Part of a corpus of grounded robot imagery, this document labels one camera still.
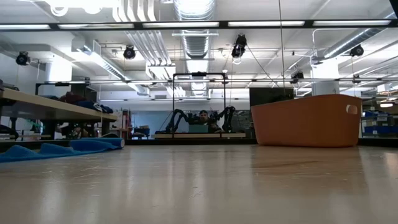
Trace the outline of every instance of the blue foam mat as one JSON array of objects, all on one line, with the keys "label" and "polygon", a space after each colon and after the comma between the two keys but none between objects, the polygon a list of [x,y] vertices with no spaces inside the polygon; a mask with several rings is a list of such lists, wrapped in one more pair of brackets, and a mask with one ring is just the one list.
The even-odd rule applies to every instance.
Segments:
[{"label": "blue foam mat", "polygon": [[15,145],[8,149],[5,153],[0,154],[0,162],[29,161],[36,159],[80,156],[121,149],[121,147],[114,146],[110,143],[93,140],[74,140],[70,141],[70,145],[72,148],[45,143],[42,144],[39,152]]}]

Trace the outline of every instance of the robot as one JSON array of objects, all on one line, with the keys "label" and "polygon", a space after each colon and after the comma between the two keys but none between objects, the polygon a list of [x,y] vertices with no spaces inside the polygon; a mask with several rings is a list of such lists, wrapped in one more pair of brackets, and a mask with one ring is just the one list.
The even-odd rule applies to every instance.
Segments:
[{"label": "robot", "polygon": [[[217,111],[212,112],[212,114],[208,115],[207,111],[202,110],[200,112],[200,116],[197,116],[196,114],[191,114],[189,113],[186,115],[182,110],[176,109],[173,112],[172,118],[170,119],[170,122],[166,126],[165,131],[159,131],[157,133],[174,133],[178,129],[178,125],[180,124],[181,119],[183,118],[188,124],[207,124],[210,128],[210,132],[218,132],[218,131],[225,131],[227,133],[230,133],[232,131],[232,117],[233,113],[236,111],[235,107],[233,106],[227,106],[225,110],[223,110],[220,114],[218,114]],[[177,119],[177,122],[174,124],[175,121],[175,116],[179,114],[180,116]],[[224,119],[224,125],[222,126],[222,130],[217,127],[217,121],[219,121],[222,117],[225,116]]]}]

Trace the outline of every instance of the orange box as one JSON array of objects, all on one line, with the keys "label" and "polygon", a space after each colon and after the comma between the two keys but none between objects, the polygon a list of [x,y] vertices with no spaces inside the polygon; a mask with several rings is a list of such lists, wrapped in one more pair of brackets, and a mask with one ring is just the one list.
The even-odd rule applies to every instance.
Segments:
[{"label": "orange box", "polygon": [[320,95],[251,107],[263,146],[350,147],[358,143],[362,100]]}]

